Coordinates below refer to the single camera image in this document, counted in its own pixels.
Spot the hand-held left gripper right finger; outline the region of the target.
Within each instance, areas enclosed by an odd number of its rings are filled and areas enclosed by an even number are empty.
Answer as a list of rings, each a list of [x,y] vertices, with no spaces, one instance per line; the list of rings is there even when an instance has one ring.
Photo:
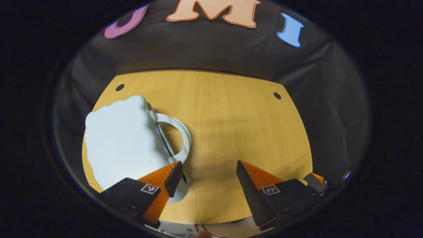
[[[260,231],[287,228],[319,202],[319,193],[299,180],[282,180],[245,161],[237,162],[236,175]]]

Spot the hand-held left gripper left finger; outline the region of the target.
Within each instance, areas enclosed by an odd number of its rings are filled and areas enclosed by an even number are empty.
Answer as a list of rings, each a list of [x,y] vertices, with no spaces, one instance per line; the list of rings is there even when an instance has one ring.
[[[183,166],[178,161],[137,180],[124,178],[101,192],[99,199],[122,216],[158,229],[160,215],[182,177]]]

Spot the light blue suitcase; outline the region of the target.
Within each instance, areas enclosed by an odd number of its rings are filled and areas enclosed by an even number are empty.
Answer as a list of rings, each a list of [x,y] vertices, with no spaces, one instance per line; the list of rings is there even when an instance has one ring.
[[[183,146],[175,155],[168,153],[168,142],[160,124],[170,124],[182,136]],[[178,119],[156,113],[143,96],[92,111],[86,117],[87,180],[97,192],[124,178],[140,179],[169,164],[184,163],[191,148],[191,135]]]

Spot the black backdrop cloth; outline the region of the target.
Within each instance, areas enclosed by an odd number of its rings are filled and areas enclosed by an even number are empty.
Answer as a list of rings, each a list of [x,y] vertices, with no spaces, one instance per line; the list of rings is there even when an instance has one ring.
[[[258,5],[254,28],[208,20],[168,21],[178,0],[150,3],[129,32],[98,32],[62,74],[56,133],[75,176],[86,183],[81,156],[85,118],[113,77],[159,69],[242,74],[283,85],[304,122],[313,167],[334,180],[360,164],[370,113],[364,77],[344,46],[317,22],[275,2]]]

